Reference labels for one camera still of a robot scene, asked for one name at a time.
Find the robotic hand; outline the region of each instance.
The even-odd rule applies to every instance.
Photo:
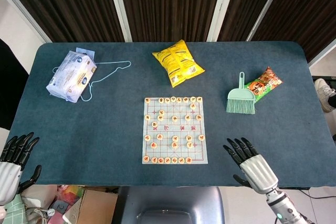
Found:
[[[259,194],[265,194],[267,204],[276,214],[281,223],[309,224],[295,208],[288,195],[278,188],[278,178],[267,164],[266,160],[258,154],[254,146],[245,138],[241,141],[227,139],[234,151],[227,145],[224,149],[245,174],[247,180],[234,175],[234,179],[243,186],[250,187]]]
[[[33,135],[31,132],[20,137],[14,136],[4,147],[0,156],[0,206],[11,202],[16,194],[33,185],[40,176],[42,167],[38,165],[30,180],[19,184],[30,152],[39,141],[38,137],[29,141]]]

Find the sneaker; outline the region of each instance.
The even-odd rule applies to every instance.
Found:
[[[317,79],[314,86],[322,105],[322,110],[327,113],[333,111],[335,108],[330,106],[328,99],[336,95],[335,89],[331,89],[323,79]]]

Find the cable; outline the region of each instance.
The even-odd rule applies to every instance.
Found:
[[[110,77],[110,75],[114,74],[118,69],[125,69],[125,68],[128,68],[128,67],[130,67],[130,66],[132,65],[132,62],[130,62],[129,60],[126,60],[126,61],[115,61],[115,62],[96,62],[96,64],[113,64],[113,63],[125,63],[125,62],[128,62],[129,65],[127,65],[126,67],[117,67],[113,72],[109,73],[109,74],[108,74],[107,76],[105,76],[104,78],[102,78],[102,79],[100,79],[100,80],[98,80],[98,81],[93,81],[93,82],[91,82],[91,83],[89,82],[90,98],[87,99],[87,100],[85,100],[85,99],[83,98],[83,96],[81,95],[81,96],[80,96],[81,99],[82,99],[84,102],[88,102],[88,101],[90,101],[91,98],[92,98],[91,88],[92,88],[92,85],[93,85],[94,83],[105,80],[107,77]]]
[[[336,196],[326,196],[326,197],[312,197],[309,194],[306,194],[304,191],[299,190],[300,192],[302,192],[303,194],[307,195],[309,198],[312,199],[329,199],[329,198],[336,198]]]
[[[307,223],[310,223],[310,224],[315,224],[315,222],[312,222],[310,219],[308,219],[307,216],[304,216],[301,212],[299,212],[301,214],[301,216],[303,217],[303,219],[307,222]]]
[[[47,210],[41,209],[39,207],[28,208],[26,210],[26,217],[28,221],[32,223],[47,224],[48,222]]]

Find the dustpan brush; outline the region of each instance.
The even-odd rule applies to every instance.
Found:
[[[243,72],[239,74],[239,88],[232,89],[227,96],[226,112],[255,114],[254,104],[255,96],[252,91],[244,89],[245,75]]]

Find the robot finger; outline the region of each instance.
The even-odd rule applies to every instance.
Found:
[[[34,133],[30,132],[24,139],[22,139],[16,146],[16,151],[12,158],[12,163],[17,163],[21,153],[24,151],[24,148],[27,146],[28,141],[33,137]]]
[[[251,154],[250,150],[246,147],[246,145],[242,141],[235,138],[235,142],[239,145],[240,148],[242,148],[242,150],[245,153],[245,155],[247,156],[247,158],[252,157],[252,154]]]
[[[257,152],[257,150],[255,149],[255,147],[252,145],[252,143],[250,143],[249,140],[247,140],[246,138],[242,137],[241,140],[246,144],[246,146],[248,147],[248,149],[251,151],[252,156],[256,156],[259,153]]]
[[[17,194],[22,193],[24,190],[26,190],[28,187],[32,186],[33,184],[36,183],[37,179],[40,177],[41,174],[41,170],[42,170],[42,166],[38,165],[35,168],[34,174],[32,175],[32,177],[30,178],[30,180],[27,180],[25,182],[23,182],[22,184],[20,184],[17,188]]]
[[[233,175],[233,178],[234,178],[238,183],[240,183],[242,186],[246,186],[246,187],[252,188],[252,187],[251,187],[251,184],[249,183],[249,181],[240,178],[237,174],[234,174],[234,175]]]
[[[242,163],[242,160],[240,159],[240,157],[233,150],[231,150],[230,147],[228,147],[227,145],[223,145],[223,148],[230,154],[230,156],[232,157],[233,161],[238,166]]]
[[[32,141],[27,144],[27,146],[24,148],[23,152],[21,153],[20,157],[18,158],[18,161],[16,162],[17,165],[21,166],[21,170],[23,170],[28,162],[30,152],[33,150],[34,146],[37,144],[37,142],[40,140],[39,137],[33,139]]]
[[[242,149],[239,147],[238,144],[236,144],[231,139],[227,138],[227,141],[230,143],[230,145],[233,147],[233,149],[236,151],[237,155],[241,158],[241,160],[245,161],[247,159],[245,153],[242,151]]]
[[[13,136],[6,144],[5,144],[5,147],[4,147],[4,150],[2,151],[1,153],[1,156],[0,156],[0,161],[4,161],[5,158],[6,158],[6,155],[7,155],[7,152],[10,148],[10,145],[12,144],[12,142],[16,141],[17,140],[17,136]]]
[[[6,162],[11,162],[12,158],[14,156],[14,153],[16,151],[16,146],[19,142],[21,142],[22,139],[24,139],[26,137],[26,135],[22,135],[20,136],[16,141],[13,141],[7,151],[7,155],[5,157],[5,161]]]

